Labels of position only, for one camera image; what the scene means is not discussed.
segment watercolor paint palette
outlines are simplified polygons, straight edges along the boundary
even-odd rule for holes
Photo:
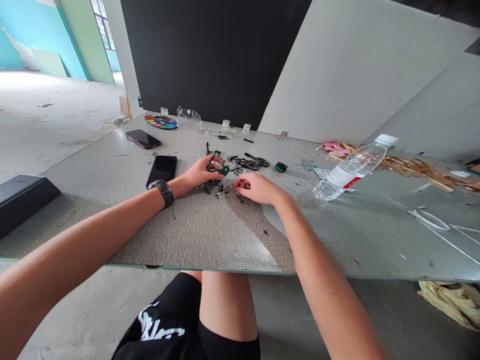
[[[145,115],[145,121],[147,124],[163,130],[173,130],[177,128],[177,122],[168,116],[157,115]]]

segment hand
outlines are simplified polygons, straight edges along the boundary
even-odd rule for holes
[[[240,174],[236,178],[233,188],[243,197],[272,206],[276,206],[279,201],[290,196],[265,176],[256,173]]]
[[[221,175],[219,172],[210,172],[207,170],[207,165],[209,164],[212,155],[207,155],[197,160],[197,162],[190,168],[186,173],[179,176],[178,179],[182,180],[183,184],[183,193],[187,193],[192,190],[194,187],[197,187],[203,183],[206,183],[210,180],[223,180],[225,176]],[[223,164],[217,156],[213,158],[213,161]],[[221,169],[216,163],[210,164],[210,169]]]

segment bottle label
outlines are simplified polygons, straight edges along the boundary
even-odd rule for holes
[[[337,166],[332,171],[330,171],[330,173],[326,178],[332,184],[340,188],[348,189],[364,176],[365,175],[347,172],[341,169],[339,166]]]

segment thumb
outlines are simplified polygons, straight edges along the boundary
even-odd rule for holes
[[[248,198],[247,194],[249,193],[249,191],[247,189],[239,186],[235,189],[235,191],[243,197]]]
[[[209,180],[223,180],[225,178],[225,176],[223,176],[219,172],[209,172],[208,174],[209,174],[208,176]]]

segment gray table surface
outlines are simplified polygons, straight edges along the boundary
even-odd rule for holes
[[[319,178],[313,168],[332,169],[333,159],[318,144],[280,139],[250,131],[243,138],[219,140],[211,132],[221,125],[160,130],[143,115],[92,143],[45,173],[62,194],[0,240],[0,258],[22,258],[78,221],[145,191],[155,155],[178,157],[183,174],[211,150],[226,159],[245,152],[272,164],[260,168],[268,179],[292,194],[314,231],[339,261],[348,277],[409,280],[480,280],[480,196],[456,189],[447,193],[393,171],[375,170],[336,200],[324,202],[312,195]],[[129,141],[125,132],[143,129],[162,141],[145,150]],[[280,161],[285,173],[275,171]],[[433,165],[455,165],[429,159]],[[230,173],[224,184],[231,186]],[[406,213],[427,206],[452,231],[434,230]],[[249,273],[294,274],[295,265],[282,223],[275,209],[250,200],[241,203],[230,192],[218,198],[204,189],[183,195],[156,215],[127,243],[110,263],[217,269]]]

